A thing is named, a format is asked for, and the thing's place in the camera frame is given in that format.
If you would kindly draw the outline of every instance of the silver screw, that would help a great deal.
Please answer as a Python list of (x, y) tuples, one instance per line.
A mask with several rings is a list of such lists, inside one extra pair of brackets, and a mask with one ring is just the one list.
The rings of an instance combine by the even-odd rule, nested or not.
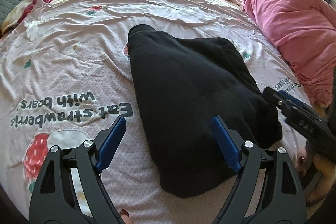
[(58, 151), (58, 146), (56, 146), (56, 145), (53, 146), (52, 148), (50, 148), (50, 151), (53, 152), (53, 153)]
[(245, 145), (246, 147), (248, 147), (248, 148), (252, 148), (252, 147), (254, 146), (253, 142), (250, 142), (250, 141), (246, 141), (246, 142), (244, 143), (244, 145)]
[(279, 151), (281, 154), (285, 154), (285, 153), (286, 153), (286, 149), (283, 148), (283, 147), (279, 147), (279, 148), (278, 148), (278, 151)]
[(88, 141), (84, 142), (85, 147), (90, 147), (92, 144), (93, 144), (93, 141), (91, 141), (91, 140), (88, 140)]

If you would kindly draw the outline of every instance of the black sweatshirt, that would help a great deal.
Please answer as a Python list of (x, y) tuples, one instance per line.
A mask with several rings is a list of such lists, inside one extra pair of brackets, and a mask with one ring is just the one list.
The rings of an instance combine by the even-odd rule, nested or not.
[(234, 175), (211, 132), (215, 115), (261, 148), (282, 138), (275, 106), (263, 100), (229, 40), (179, 39), (137, 25), (128, 33), (128, 54), (150, 154), (165, 191), (195, 196)]

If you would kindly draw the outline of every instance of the bed sheet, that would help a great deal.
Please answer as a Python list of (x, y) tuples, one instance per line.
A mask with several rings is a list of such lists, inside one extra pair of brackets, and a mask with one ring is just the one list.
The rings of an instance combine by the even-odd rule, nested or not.
[[(225, 37), (241, 53), (259, 89), (286, 90), (309, 104), (303, 88), (241, 9), (225, 0), (38, 1), (1, 43), (0, 183), (27, 217), (31, 190), (48, 149), (78, 146), (123, 114), (127, 130), (101, 179), (116, 208), (135, 223), (211, 223), (235, 178), (193, 198), (165, 193), (137, 108), (127, 34), (137, 24), (179, 38)], [(293, 161), (305, 139), (284, 122)], [(89, 214), (78, 177), (75, 188)], [(261, 191), (259, 178), (256, 193)], [(249, 213), (257, 205), (254, 196)]]

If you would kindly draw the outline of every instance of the white bedding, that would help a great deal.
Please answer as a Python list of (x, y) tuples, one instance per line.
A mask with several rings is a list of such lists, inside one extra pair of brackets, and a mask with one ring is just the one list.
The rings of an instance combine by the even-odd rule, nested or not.
[[(62, 148), (78, 146), (83, 140), (94, 138), (100, 130), (110, 127), (118, 111), (128, 114), (127, 130), (110, 167), (101, 176), (118, 210), (127, 209), (137, 224), (191, 224), (211, 223), (221, 209), (235, 178), (187, 199), (176, 198), (160, 188), (125, 54), (128, 31), (137, 24), (148, 24), (179, 38), (225, 37), (241, 53), (261, 91), (273, 86), (309, 104), (303, 88), (277, 50), (233, 3), (38, 1), (25, 20), (0, 40), (0, 183), (26, 217), (29, 189), (48, 148), (54, 144)], [(62, 96), (67, 100), (71, 95), (74, 99), (74, 94), (78, 102), (63, 102)], [(107, 112), (105, 117), (100, 115), (103, 109)], [(280, 121), (282, 145), (295, 162), (305, 139), (284, 123), (282, 115)], [(77, 194), (83, 211), (88, 213), (80, 188)], [(257, 204), (257, 197), (252, 203)]]

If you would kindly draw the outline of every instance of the pink blanket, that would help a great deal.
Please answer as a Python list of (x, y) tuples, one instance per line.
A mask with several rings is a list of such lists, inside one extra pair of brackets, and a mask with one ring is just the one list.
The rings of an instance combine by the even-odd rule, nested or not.
[(310, 102), (331, 104), (336, 10), (323, 0), (243, 0), (243, 11), (282, 54)]

